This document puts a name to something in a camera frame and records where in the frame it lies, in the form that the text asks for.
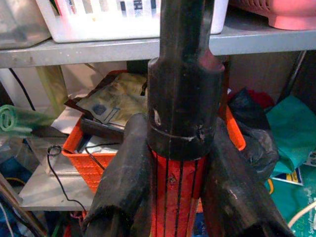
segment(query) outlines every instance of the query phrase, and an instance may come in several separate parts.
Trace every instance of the orange basket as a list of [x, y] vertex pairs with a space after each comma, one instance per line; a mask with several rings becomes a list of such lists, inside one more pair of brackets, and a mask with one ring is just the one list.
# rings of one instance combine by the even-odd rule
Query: orange basket
[[[82, 137], [83, 131], [80, 128], [79, 120], [67, 138], [63, 146], [62, 154], [70, 159], [71, 163], [83, 177], [89, 188], [95, 193], [100, 183], [103, 169], [91, 159], [89, 154], [75, 153], [75, 150], [78, 147]], [[102, 164], [102, 166], [106, 168], [116, 153], [93, 153], [93, 155]]]

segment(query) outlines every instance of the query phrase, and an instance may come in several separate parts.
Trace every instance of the paper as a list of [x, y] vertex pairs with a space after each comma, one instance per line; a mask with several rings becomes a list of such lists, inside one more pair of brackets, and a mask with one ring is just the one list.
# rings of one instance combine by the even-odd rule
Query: paper
[[82, 113], [80, 111], [66, 107], [51, 126], [62, 133], [70, 134], [81, 115]]

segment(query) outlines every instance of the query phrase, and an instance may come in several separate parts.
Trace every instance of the black stripe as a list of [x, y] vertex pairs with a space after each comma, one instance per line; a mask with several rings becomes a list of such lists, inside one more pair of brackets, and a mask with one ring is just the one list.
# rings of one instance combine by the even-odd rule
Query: black stripe
[[[194, 193], [194, 188], [196, 184], [196, 175], [197, 175], [197, 169], [198, 169], [198, 161], [195, 161], [195, 170], [194, 170], [194, 176], [193, 176], [193, 183], [192, 183], [192, 190], [191, 190], [191, 201], [190, 201], [190, 208], [191, 208], [191, 202], [193, 199], [193, 193]], [[187, 231], [188, 231], [188, 224], [189, 224], [189, 219], [190, 219], [191, 212], [189, 211], [188, 213], [188, 221], [187, 221], [187, 228], [186, 228], [186, 236], [187, 236]]]
[[157, 234], [157, 201], [158, 201], [158, 154], [156, 153], [156, 229], [154, 231], [156, 231], [156, 236], [158, 236]]
[[175, 225], [174, 237], [177, 237], [177, 235], [178, 235], [179, 212], [180, 212], [180, 204], [181, 204], [182, 175], [183, 175], [183, 160], [180, 163], [180, 179], [179, 179], [179, 186], [178, 186], [178, 209], [177, 209], [177, 215], [176, 215], [176, 225]]
[[163, 220], [163, 237], [166, 236], [166, 213], [167, 213], [167, 195], [168, 195], [168, 169], [169, 169], [169, 158], [166, 162], [166, 181], [164, 186], [164, 220]]

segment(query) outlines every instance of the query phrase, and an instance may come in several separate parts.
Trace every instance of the teal plastic bag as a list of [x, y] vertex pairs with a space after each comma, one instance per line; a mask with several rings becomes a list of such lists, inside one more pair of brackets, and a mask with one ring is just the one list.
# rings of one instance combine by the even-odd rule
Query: teal plastic bag
[[[287, 223], [297, 212], [316, 200], [316, 168], [302, 165], [300, 169], [304, 186], [273, 180], [274, 192], [271, 197]], [[296, 237], [316, 237], [316, 210], [306, 213], [291, 229]]]
[[289, 96], [267, 113], [280, 160], [272, 176], [292, 173], [316, 146], [316, 115]]

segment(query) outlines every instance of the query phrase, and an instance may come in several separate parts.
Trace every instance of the green rolled towel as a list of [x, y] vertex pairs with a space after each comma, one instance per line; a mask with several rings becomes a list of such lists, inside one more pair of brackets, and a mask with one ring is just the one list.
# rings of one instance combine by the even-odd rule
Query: green rolled towel
[[12, 105], [0, 107], [0, 129], [4, 132], [31, 132], [39, 126], [49, 126], [54, 118], [39, 112], [24, 110]]

